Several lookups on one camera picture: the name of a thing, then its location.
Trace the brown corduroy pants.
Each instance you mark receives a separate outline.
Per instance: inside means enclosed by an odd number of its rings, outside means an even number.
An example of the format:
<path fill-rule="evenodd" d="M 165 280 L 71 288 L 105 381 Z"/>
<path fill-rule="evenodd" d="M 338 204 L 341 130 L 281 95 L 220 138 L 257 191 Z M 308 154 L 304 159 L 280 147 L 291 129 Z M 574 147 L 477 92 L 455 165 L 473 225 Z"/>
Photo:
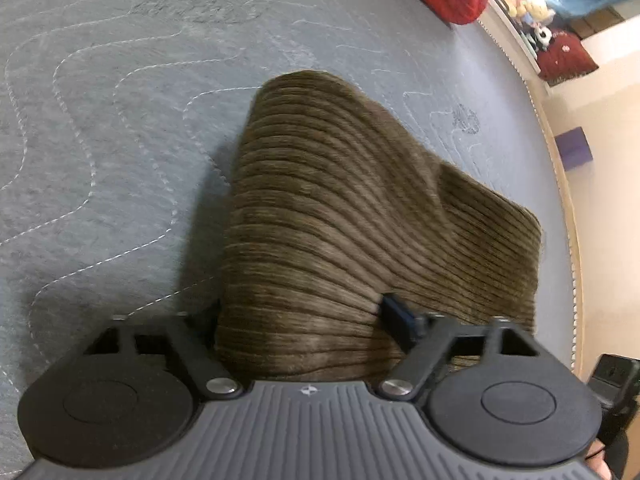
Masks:
<path fill-rule="evenodd" d="M 378 379 L 401 357 L 378 318 L 388 292 L 533 330 L 541 234 L 343 79 L 273 78 L 233 167 L 217 356 L 242 379 Z"/>

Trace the purple box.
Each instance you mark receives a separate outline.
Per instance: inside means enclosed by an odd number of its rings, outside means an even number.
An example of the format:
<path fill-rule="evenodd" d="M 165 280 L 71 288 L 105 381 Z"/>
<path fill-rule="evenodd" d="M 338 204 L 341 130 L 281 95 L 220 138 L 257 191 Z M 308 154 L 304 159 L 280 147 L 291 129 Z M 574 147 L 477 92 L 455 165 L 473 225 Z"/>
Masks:
<path fill-rule="evenodd" d="M 567 130 L 555 136 L 554 140 L 565 171 L 593 161 L 591 148 L 582 127 Z"/>

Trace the grey quilted mattress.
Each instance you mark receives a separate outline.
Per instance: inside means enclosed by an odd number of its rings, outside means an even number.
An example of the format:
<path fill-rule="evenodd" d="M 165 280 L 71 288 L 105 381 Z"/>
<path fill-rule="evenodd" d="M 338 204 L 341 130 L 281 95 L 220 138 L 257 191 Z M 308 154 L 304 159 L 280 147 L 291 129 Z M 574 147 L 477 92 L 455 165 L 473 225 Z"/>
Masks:
<path fill-rule="evenodd" d="M 538 338 L 575 366 L 565 208 L 527 64 L 494 14 L 420 0 L 1 0 L 1 474 L 18 400 L 110 316 L 208 306 L 250 101 L 325 70 L 536 214 Z"/>

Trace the dark red cushion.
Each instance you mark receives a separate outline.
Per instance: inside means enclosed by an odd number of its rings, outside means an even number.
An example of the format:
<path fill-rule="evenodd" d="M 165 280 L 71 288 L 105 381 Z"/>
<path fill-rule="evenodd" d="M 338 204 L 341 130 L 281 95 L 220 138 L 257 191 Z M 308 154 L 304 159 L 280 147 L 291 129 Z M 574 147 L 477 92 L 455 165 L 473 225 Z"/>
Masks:
<path fill-rule="evenodd" d="M 551 40 L 546 50 L 537 53 L 537 64 L 539 77 L 549 86 L 586 76 L 599 68 L 580 39 L 562 29 L 551 29 Z"/>

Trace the stuffed toys pile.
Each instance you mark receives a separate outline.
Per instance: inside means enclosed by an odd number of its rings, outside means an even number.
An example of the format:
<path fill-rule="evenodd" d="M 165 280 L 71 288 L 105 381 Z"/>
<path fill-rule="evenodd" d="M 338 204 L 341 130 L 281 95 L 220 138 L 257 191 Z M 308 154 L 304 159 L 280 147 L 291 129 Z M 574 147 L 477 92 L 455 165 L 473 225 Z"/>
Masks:
<path fill-rule="evenodd" d="M 533 0 L 495 0 L 526 44 L 535 52 L 547 51 L 553 35 L 549 25 L 555 12 Z"/>

